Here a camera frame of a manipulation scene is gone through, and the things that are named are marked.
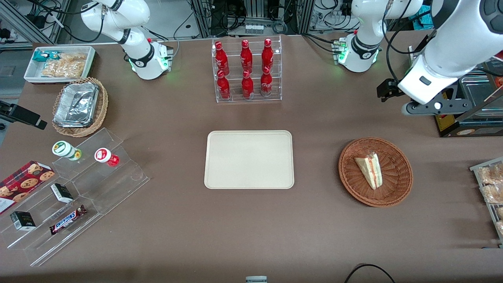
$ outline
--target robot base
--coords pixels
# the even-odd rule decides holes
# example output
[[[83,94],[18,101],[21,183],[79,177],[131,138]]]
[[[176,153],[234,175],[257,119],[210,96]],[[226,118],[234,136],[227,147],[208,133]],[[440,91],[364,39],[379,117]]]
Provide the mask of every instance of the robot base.
[[[332,44],[332,50],[340,52],[340,54],[333,55],[333,60],[336,65],[341,64],[352,72],[362,73],[376,61],[379,51],[376,51],[373,57],[361,59],[351,46],[351,40],[354,36],[354,34],[350,34],[347,37],[341,37],[338,42]]]
[[[135,66],[129,60],[133,71],[144,80],[153,80],[164,72],[171,71],[173,62],[173,49],[168,50],[165,45],[158,42],[151,42],[150,44],[154,47],[154,55],[145,67]]]

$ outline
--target container lid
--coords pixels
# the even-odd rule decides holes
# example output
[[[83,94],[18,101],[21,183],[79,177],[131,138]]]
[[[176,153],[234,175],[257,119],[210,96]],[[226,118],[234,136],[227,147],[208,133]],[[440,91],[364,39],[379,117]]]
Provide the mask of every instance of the container lid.
[[[52,146],[52,153],[60,157],[65,157],[71,152],[72,148],[70,143],[60,140]]]
[[[95,153],[95,159],[98,162],[105,163],[112,158],[112,152],[106,148],[100,148]]]

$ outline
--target round wicker basket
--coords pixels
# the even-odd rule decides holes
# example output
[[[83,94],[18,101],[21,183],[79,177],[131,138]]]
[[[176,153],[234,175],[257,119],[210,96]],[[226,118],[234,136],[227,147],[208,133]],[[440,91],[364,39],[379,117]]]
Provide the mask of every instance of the round wicker basket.
[[[107,107],[108,107],[108,94],[107,90],[103,87],[100,81],[94,78],[85,78],[80,79],[70,84],[83,84],[83,83],[94,83],[100,87],[100,92],[98,93],[98,101],[96,103],[96,109],[94,113],[94,122],[91,126],[87,128],[63,128],[60,127],[54,122],[52,122],[52,126],[56,129],[56,131],[63,135],[69,135],[73,137],[83,137],[86,135],[90,135],[97,131],[101,125],[103,124],[103,120],[105,120],[105,116],[107,115]],[[58,97],[56,98],[56,102],[54,103],[54,107],[52,108],[52,114],[56,114],[56,109],[59,105],[59,99],[61,99],[61,94],[63,93],[63,89],[59,92]]]
[[[360,168],[355,156],[374,151],[381,165],[382,186],[373,190]],[[394,144],[378,137],[363,137],[349,143],[339,158],[339,176],[348,192],[357,200],[374,207],[399,204],[412,188],[410,163]]]

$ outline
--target coca-cola bottle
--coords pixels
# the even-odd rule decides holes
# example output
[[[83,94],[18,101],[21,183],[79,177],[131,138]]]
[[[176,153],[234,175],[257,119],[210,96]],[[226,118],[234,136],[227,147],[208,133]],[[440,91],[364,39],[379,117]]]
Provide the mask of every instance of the coca-cola bottle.
[[[229,81],[225,77],[225,74],[222,70],[218,70],[217,77],[218,77],[217,86],[218,86],[218,92],[220,92],[220,96],[222,97],[223,100],[229,100],[230,99]]]
[[[227,54],[223,51],[222,42],[215,42],[215,48],[217,52],[215,54],[215,60],[217,61],[217,67],[219,70],[222,70],[224,75],[229,74],[229,61],[227,60]]]
[[[271,45],[273,44],[270,38],[264,40],[264,49],[262,50],[262,70],[265,66],[272,68],[274,51]]]
[[[271,68],[264,66],[262,69],[263,74],[260,77],[260,94],[263,97],[268,97],[271,95],[273,90],[273,77],[271,76]]]
[[[250,78],[249,71],[243,71],[243,80],[241,81],[241,86],[243,88],[243,97],[246,100],[253,99],[253,81]]]
[[[243,66],[243,70],[252,72],[253,55],[246,39],[241,41],[241,65]]]

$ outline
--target small jar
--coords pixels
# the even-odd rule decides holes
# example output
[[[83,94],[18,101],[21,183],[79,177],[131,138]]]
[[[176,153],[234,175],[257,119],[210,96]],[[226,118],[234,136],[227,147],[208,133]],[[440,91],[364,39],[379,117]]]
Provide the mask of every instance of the small jar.
[[[68,158],[70,161],[78,160],[82,156],[80,149],[74,148],[64,140],[60,140],[52,146],[52,153],[59,157]]]
[[[110,167],[115,167],[119,164],[119,157],[106,148],[100,148],[95,153],[95,159],[101,163],[107,163]]]

